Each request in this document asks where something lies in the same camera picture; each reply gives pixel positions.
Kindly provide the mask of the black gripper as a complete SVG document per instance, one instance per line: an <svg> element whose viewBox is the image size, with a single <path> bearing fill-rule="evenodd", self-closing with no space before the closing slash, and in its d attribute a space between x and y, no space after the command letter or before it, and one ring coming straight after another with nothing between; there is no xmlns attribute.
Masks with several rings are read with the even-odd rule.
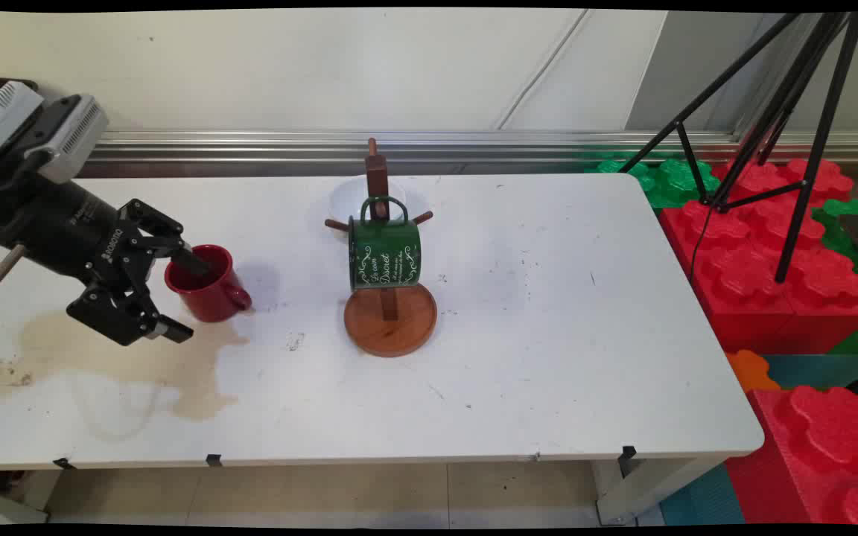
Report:
<svg viewBox="0 0 858 536"><path fill-rule="evenodd" d="M158 312L144 289L154 258L170 258L192 275L211 264L182 237L183 226L133 198L115 209L74 182L36 181L23 189L25 257L88 286L66 312L113 342L165 338L182 343L191 327Z"/></svg>

